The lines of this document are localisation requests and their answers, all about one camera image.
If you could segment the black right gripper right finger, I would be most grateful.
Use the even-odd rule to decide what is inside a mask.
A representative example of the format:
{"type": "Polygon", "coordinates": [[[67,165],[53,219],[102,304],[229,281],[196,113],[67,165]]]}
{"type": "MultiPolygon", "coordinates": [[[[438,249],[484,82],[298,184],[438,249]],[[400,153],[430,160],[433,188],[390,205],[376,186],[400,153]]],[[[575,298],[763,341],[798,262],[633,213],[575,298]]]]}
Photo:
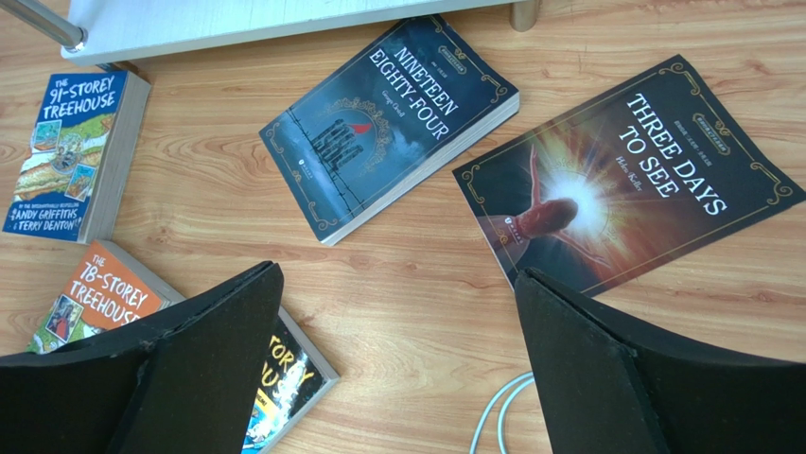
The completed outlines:
{"type": "Polygon", "coordinates": [[[517,311],[556,453],[801,453],[805,366],[694,340],[521,271],[517,311]]]}

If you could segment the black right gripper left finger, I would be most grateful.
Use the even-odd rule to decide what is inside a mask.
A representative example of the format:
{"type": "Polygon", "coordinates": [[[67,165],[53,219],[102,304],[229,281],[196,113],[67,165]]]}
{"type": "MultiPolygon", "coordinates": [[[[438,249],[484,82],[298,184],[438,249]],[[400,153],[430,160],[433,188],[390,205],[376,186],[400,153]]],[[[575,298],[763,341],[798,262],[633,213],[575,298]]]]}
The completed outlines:
{"type": "Polygon", "coordinates": [[[2,357],[2,451],[238,453],[283,287],[265,261],[136,322],[2,357]]]}

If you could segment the black 169-Storey Treehouse book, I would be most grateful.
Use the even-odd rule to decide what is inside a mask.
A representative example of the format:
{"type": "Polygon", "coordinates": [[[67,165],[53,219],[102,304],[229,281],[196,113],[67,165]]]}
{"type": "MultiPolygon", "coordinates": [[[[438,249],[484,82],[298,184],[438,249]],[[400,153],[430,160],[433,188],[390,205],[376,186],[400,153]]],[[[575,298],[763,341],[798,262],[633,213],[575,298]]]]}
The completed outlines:
{"type": "Polygon", "coordinates": [[[301,326],[280,307],[241,451],[270,452],[339,378],[301,326]]]}

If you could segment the orange 78-Storey Treehouse book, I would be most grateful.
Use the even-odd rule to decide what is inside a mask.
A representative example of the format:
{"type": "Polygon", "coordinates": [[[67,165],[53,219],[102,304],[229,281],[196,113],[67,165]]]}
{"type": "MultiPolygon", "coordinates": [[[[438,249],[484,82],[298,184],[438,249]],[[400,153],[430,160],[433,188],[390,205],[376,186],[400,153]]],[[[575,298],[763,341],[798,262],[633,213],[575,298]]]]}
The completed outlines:
{"type": "Polygon", "coordinates": [[[116,329],[185,297],[110,240],[95,240],[32,336],[27,351],[47,354],[66,343],[116,329]]]}

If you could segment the Nineteen Eighty-Four book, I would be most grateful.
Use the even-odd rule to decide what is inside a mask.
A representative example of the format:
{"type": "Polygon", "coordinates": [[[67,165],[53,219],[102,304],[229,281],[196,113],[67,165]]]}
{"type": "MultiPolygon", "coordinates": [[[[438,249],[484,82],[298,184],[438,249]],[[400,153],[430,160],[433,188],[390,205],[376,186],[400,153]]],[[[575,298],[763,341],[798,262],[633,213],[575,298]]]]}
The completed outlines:
{"type": "Polygon", "coordinates": [[[404,19],[260,133],[332,246],[519,109],[518,88],[440,15],[404,19]]]}

